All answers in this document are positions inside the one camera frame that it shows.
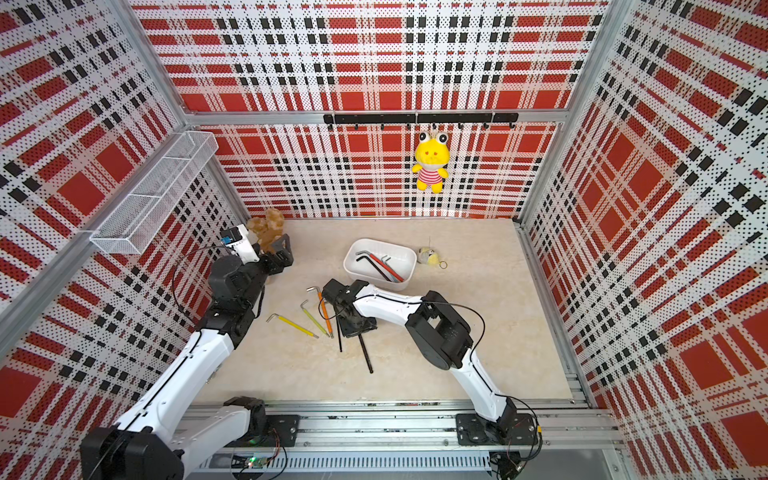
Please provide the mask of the white plastic storage box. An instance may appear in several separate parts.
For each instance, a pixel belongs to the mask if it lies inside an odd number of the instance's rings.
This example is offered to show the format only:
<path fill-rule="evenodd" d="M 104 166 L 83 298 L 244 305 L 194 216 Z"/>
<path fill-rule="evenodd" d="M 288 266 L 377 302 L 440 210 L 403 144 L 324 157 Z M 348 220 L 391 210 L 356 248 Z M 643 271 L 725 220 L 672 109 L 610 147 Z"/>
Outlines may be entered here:
<path fill-rule="evenodd" d="M 350 246 L 343 268 L 353 280 L 400 292 L 409 285 L 416 264 L 416 252 L 409 247 L 362 238 Z"/>

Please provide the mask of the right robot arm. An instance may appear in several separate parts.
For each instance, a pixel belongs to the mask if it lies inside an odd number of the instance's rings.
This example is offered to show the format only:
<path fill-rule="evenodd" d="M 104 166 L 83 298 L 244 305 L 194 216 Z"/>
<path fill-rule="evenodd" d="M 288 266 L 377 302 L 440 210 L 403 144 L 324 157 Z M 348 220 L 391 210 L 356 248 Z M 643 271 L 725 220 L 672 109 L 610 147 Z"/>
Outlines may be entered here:
<path fill-rule="evenodd" d="M 539 448 L 537 417 L 519 409 L 523 401 L 501 394 L 478 358 L 471 327 L 456 311 L 457 304 L 436 291 L 406 296 L 362 280 L 344 285 L 331 279 L 322 298 L 331 304 L 344 337 L 373 331 L 379 320 L 392 323 L 406 329 L 430 364 L 453 375 L 474 409 L 456 416 L 460 445 Z"/>

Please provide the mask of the long black hex key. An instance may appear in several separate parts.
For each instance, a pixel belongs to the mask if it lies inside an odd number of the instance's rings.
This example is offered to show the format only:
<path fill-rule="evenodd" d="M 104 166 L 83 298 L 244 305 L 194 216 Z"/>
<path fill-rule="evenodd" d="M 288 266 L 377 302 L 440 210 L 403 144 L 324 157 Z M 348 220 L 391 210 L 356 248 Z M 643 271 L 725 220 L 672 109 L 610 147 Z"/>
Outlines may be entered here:
<path fill-rule="evenodd" d="M 363 335 L 360 334 L 360 335 L 358 335 L 357 338 L 358 338 L 358 341 L 359 341 L 359 344 L 360 344 L 360 347 L 361 347 L 361 350 L 362 350 L 362 353 L 363 353 L 363 358 L 365 360 L 367 370 L 368 370 L 369 374 L 373 374 L 374 373 L 374 369 L 373 369 L 373 366 L 372 366 L 370 355 L 369 355 L 367 346 L 365 344 Z"/>

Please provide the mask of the red hex key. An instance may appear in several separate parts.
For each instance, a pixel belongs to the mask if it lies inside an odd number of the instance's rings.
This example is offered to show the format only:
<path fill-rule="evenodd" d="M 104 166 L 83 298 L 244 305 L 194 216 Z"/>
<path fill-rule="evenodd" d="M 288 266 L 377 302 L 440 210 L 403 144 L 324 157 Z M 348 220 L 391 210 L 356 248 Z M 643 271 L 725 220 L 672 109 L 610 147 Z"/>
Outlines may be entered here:
<path fill-rule="evenodd" d="M 383 267 L 384 270 L 386 270 L 391 275 L 391 277 L 394 280 L 396 280 L 398 283 L 402 283 L 404 281 L 404 278 L 401 275 L 399 275 L 392 267 L 390 267 L 384 260 L 381 260 L 380 258 L 378 258 L 377 256 L 371 253 L 368 254 L 368 257 L 374 262 L 376 262 L 378 265 Z"/>

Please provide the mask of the black medium hex key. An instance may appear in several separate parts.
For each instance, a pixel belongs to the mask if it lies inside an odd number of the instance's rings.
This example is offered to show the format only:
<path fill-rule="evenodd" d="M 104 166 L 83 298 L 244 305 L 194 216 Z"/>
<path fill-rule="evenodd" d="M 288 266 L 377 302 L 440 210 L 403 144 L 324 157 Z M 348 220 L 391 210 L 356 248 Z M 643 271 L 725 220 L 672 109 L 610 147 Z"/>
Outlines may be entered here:
<path fill-rule="evenodd" d="M 357 263 L 362 262 L 365 260 L 385 281 L 390 281 L 391 277 L 388 273 L 384 271 L 384 269 L 381 267 L 381 265 L 374 260 L 369 254 L 362 253 L 356 256 L 355 261 Z"/>

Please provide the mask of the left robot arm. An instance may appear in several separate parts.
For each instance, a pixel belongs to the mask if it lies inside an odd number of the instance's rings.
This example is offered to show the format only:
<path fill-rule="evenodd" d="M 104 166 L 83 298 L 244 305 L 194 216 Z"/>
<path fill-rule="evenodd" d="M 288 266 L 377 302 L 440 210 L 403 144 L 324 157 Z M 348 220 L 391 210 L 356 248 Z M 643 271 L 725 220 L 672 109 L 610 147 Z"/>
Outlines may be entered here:
<path fill-rule="evenodd" d="M 158 381 L 111 426 L 96 428 L 82 440 L 84 478 L 184 479 L 233 441 L 278 437 L 264 403 L 250 397 L 232 398 L 194 428 L 176 432 L 191 402 L 258 317 L 268 277 L 293 263 L 286 234 L 270 250 L 251 242 L 242 225 L 221 236 L 228 253 L 211 269 L 211 305 Z"/>

